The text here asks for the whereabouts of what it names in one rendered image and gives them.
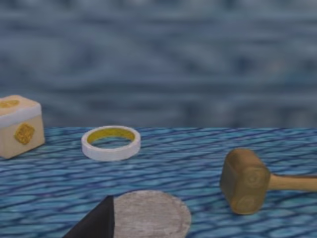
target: brown mallet head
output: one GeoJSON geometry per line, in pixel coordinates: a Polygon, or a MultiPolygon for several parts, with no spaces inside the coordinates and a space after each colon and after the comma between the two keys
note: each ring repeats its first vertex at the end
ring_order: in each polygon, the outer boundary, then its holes
{"type": "Polygon", "coordinates": [[[225,158],[220,188],[234,213],[249,215],[262,207],[269,180],[269,170],[253,151],[236,148],[225,158]]]}

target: blurry blue background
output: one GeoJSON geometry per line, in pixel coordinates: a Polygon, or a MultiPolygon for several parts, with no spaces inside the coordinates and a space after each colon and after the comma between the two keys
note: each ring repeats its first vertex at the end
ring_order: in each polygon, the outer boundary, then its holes
{"type": "Polygon", "coordinates": [[[47,126],[316,126],[316,0],[1,0],[0,97],[47,126]]]}

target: gold diamond emblem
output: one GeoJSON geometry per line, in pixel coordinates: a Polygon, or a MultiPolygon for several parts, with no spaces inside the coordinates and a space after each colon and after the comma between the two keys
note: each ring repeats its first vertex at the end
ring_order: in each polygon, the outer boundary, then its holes
{"type": "Polygon", "coordinates": [[[0,108],[12,108],[19,104],[19,100],[5,100],[0,102],[0,108]]]}
{"type": "Polygon", "coordinates": [[[23,145],[28,144],[35,132],[35,129],[27,123],[21,124],[15,131],[14,138],[23,145]]]}

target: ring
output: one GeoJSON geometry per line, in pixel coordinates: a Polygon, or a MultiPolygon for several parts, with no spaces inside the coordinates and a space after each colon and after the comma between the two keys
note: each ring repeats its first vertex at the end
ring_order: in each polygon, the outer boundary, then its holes
{"type": "Polygon", "coordinates": [[[141,136],[136,130],[119,125],[101,126],[86,132],[82,138],[84,155],[98,161],[117,161],[128,159],[137,154],[141,148],[141,136]],[[131,140],[131,143],[118,148],[99,148],[91,143],[109,136],[120,136],[131,140]]]}

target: black object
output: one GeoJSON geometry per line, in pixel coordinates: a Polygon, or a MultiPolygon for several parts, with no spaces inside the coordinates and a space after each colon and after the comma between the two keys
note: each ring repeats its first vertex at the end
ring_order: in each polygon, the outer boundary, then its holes
{"type": "Polygon", "coordinates": [[[63,238],[113,238],[113,196],[107,196],[63,238]]]}

